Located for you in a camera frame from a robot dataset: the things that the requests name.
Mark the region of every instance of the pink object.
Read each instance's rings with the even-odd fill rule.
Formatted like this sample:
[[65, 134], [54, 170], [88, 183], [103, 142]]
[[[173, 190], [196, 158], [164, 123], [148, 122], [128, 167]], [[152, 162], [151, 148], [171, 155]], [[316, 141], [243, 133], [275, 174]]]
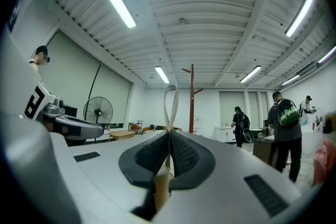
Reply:
[[327, 166], [331, 159], [331, 156], [336, 151], [332, 142], [328, 138], [324, 138], [321, 147], [317, 150], [313, 165], [314, 165], [314, 183], [322, 183], [326, 180]]

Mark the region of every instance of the white loop strap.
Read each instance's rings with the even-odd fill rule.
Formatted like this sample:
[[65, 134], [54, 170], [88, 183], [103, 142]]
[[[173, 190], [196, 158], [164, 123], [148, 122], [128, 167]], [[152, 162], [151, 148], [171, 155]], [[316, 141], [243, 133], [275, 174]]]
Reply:
[[[166, 96], [170, 91], [175, 91], [174, 101], [173, 101], [173, 107], [172, 107], [172, 114], [170, 116], [170, 120], [168, 118], [167, 109], [166, 109]], [[166, 121], [167, 130], [170, 131], [173, 127], [176, 113], [177, 113], [177, 107], [179, 106], [179, 95], [178, 90], [176, 86], [170, 85], [167, 88], [164, 89], [164, 99], [163, 99], [163, 110], [164, 110], [164, 119]]]

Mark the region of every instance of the person in white shirt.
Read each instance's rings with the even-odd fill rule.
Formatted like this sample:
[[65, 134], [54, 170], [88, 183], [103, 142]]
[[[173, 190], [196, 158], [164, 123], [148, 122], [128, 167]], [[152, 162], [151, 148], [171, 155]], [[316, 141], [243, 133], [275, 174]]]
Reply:
[[50, 61], [48, 57], [48, 49], [46, 46], [40, 46], [36, 49], [34, 56], [29, 60], [30, 66], [38, 72], [37, 66], [45, 65]]
[[308, 118], [312, 114], [312, 110], [310, 109], [310, 104], [309, 102], [312, 99], [310, 98], [309, 95], [307, 95], [306, 100], [301, 102], [300, 104], [300, 125], [304, 126], [305, 124], [308, 123]]

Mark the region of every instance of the person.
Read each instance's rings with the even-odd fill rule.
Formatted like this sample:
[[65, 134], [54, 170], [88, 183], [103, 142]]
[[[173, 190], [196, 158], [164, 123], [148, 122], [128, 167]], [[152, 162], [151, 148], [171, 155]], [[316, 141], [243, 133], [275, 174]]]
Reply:
[[235, 128], [235, 136], [236, 136], [236, 143], [237, 147], [241, 147], [244, 141], [244, 134], [243, 134], [243, 120], [244, 113], [241, 111], [240, 107], [235, 107], [235, 115], [233, 116], [231, 127], [236, 126]]
[[306, 100], [301, 102], [300, 104], [300, 125], [304, 126], [308, 123], [309, 115], [312, 113], [312, 110], [310, 109], [310, 101], [312, 99], [309, 95], [307, 95]]
[[37, 66], [44, 65], [50, 61], [48, 49], [46, 46], [40, 46], [36, 49], [34, 56], [29, 60], [30, 66], [38, 72]]
[[288, 156], [288, 151], [290, 151], [291, 165], [289, 178], [295, 182], [301, 165], [301, 126], [299, 122], [292, 127], [282, 127], [280, 125], [278, 122], [277, 104], [282, 99], [282, 96], [279, 91], [275, 91], [272, 96], [274, 105], [268, 112], [268, 126], [274, 129], [275, 143], [278, 149], [278, 159], [275, 168], [282, 173]]

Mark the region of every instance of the black pants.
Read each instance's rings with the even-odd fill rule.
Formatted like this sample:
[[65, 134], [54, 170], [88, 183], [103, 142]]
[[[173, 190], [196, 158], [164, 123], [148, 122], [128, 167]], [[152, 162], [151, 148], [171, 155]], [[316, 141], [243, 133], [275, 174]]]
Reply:
[[243, 144], [244, 139], [245, 139], [245, 138], [244, 138], [244, 135], [243, 135], [243, 131], [241, 130], [240, 133], [239, 133], [239, 131], [237, 131], [237, 132], [235, 131], [235, 136], [236, 136], [236, 143], [237, 143], [237, 146], [238, 146], [238, 147], [241, 147], [241, 145]]
[[295, 182], [300, 171], [302, 138], [300, 137], [290, 141], [277, 142], [277, 148], [278, 159], [277, 163], [275, 164], [275, 169], [282, 173], [288, 151], [290, 150], [290, 159], [292, 163], [290, 165], [289, 179]]

